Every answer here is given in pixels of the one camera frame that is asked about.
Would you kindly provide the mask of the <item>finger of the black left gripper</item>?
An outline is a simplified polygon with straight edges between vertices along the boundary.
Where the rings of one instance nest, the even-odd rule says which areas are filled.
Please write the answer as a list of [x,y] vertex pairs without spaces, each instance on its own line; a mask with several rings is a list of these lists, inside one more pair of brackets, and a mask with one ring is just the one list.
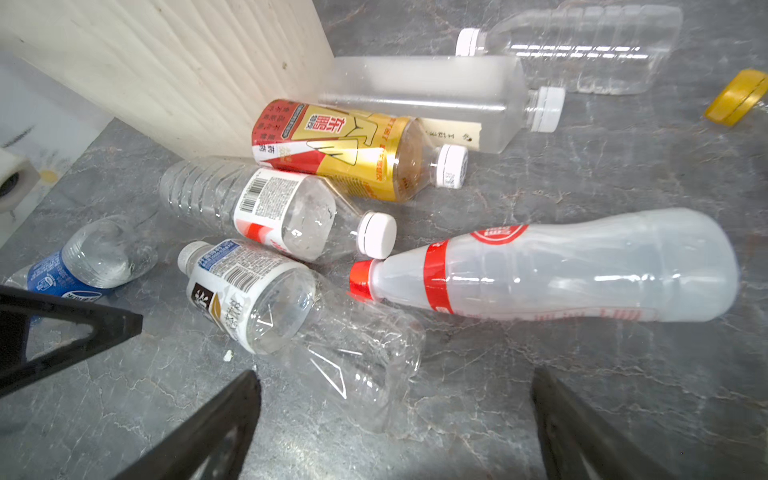
[[143,316],[112,306],[1,288],[1,395],[6,397],[142,332]]

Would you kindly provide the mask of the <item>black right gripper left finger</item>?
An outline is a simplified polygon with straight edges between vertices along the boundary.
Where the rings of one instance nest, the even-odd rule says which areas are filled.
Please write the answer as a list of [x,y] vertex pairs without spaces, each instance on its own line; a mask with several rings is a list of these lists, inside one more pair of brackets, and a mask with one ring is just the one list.
[[237,479],[262,406],[257,374],[246,370],[118,479]]

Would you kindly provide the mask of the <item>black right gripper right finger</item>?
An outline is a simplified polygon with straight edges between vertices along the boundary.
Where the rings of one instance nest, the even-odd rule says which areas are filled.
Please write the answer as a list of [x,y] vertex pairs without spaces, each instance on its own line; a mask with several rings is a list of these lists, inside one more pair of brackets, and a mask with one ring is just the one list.
[[556,378],[534,370],[530,396],[549,479],[658,479],[660,465]]

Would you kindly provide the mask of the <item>blue label blue-cap bottle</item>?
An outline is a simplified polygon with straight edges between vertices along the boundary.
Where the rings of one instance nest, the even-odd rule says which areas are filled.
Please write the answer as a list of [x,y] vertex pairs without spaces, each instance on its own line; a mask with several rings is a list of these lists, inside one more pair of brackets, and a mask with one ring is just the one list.
[[151,270],[158,253],[126,216],[113,215],[79,229],[55,253],[24,267],[5,284],[84,302],[95,302]]

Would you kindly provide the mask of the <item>crushed black white label bottle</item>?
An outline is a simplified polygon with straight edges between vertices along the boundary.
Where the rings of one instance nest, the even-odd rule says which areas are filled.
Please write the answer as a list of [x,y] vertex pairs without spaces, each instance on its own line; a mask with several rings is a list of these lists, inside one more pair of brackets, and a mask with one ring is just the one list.
[[306,265],[245,241],[191,242],[177,265],[190,302],[243,349],[367,430],[395,426],[425,343],[414,316],[356,300]]

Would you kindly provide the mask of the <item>clear red white label bottle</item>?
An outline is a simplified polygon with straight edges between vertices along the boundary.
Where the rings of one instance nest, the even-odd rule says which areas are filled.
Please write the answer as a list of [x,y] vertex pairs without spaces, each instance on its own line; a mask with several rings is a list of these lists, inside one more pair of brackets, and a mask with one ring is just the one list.
[[360,254],[383,260],[394,247],[393,216],[362,211],[329,180],[225,158],[182,160],[158,193],[176,216],[313,264]]

